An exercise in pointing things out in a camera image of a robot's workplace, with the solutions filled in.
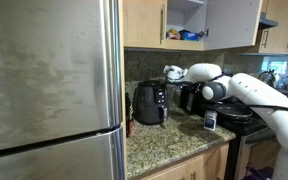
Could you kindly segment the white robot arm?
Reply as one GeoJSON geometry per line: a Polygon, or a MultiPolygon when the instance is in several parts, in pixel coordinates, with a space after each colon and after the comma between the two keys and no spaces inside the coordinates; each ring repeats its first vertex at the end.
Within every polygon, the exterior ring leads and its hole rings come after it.
{"type": "Polygon", "coordinates": [[[216,64],[197,63],[188,69],[166,65],[163,72],[167,84],[189,86],[203,82],[202,95],[206,100],[236,97],[259,115],[281,146],[271,180],[288,180],[288,98],[284,94],[245,73],[224,75],[216,64]]]}

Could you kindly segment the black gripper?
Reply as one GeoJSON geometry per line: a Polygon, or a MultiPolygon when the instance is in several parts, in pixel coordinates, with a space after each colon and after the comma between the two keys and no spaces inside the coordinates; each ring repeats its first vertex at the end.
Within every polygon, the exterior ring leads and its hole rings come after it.
{"type": "Polygon", "coordinates": [[[183,86],[180,95],[180,107],[188,114],[203,115],[202,108],[204,97],[202,95],[203,83],[195,83],[191,86],[183,86]]]}

